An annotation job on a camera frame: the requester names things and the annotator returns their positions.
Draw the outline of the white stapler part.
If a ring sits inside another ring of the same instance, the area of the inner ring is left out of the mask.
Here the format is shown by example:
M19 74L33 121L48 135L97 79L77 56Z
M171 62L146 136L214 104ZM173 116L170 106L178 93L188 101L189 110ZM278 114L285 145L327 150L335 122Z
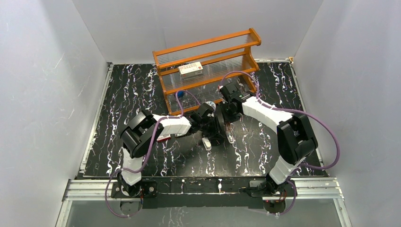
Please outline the white stapler part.
M202 143L207 151L210 151L212 149L211 142L208 138L202 138Z

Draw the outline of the small red white staple box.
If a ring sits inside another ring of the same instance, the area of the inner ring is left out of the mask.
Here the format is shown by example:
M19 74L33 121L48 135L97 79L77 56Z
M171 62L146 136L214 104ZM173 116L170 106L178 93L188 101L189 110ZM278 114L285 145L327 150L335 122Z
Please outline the small red white staple box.
M171 139L171 135L169 135L169 134L167 134L167 135L160 135L160 136L157 138L157 142L163 142L163 141L166 141L166 140L169 140L169 139Z

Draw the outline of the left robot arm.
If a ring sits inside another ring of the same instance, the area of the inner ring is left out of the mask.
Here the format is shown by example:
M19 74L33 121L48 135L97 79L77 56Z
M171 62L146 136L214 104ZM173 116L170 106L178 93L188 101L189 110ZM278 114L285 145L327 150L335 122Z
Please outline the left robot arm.
M202 143L207 151L224 139L222 106L205 102L196 110L177 116L140 111L120 133L123 149L122 171L117 174L123 195L137 197L141 191L141 171L159 138L171 135L187 136L202 132Z

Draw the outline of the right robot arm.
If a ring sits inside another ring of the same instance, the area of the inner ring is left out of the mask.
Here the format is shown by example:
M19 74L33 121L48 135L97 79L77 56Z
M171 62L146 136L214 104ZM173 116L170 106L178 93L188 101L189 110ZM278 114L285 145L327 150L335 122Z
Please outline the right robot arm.
M223 102L219 105L224 121L234 122L243 115L252 117L277 134L279 157L266 175L263 191L273 196L285 190L296 168L318 148L308 117L296 110L282 111L268 105L252 92L242 92L237 82L219 87Z

